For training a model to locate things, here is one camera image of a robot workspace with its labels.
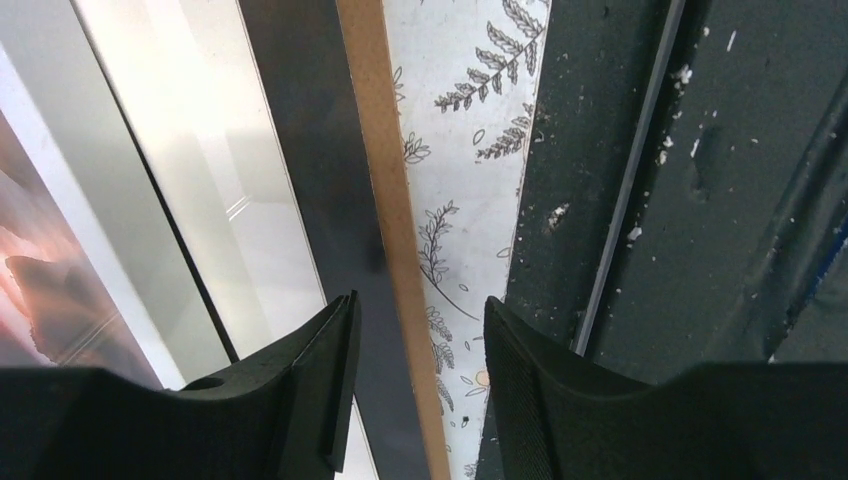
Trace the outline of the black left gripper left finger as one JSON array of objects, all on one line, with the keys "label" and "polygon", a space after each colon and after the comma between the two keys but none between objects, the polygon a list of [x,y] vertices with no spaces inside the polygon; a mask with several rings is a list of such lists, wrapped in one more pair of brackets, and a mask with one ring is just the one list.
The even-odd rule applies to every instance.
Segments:
[{"label": "black left gripper left finger", "polygon": [[183,389],[93,367],[1,373],[5,479],[331,479],[344,468],[356,292]]}]

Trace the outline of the brown frame backing board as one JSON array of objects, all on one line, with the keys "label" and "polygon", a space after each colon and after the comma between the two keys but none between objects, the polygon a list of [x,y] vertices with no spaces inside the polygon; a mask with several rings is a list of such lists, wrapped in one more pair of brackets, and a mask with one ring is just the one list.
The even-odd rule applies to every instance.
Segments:
[{"label": "brown frame backing board", "polygon": [[429,478],[450,476],[383,4],[338,4]]}]

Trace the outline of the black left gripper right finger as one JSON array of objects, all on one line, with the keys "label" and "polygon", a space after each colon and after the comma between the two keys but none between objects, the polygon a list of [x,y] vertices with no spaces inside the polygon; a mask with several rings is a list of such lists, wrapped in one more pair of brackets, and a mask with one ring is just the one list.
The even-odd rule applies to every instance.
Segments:
[{"label": "black left gripper right finger", "polygon": [[486,365],[508,479],[843,479],[843,364],[710,363],[649,385],[562,349],[495,297]]}]

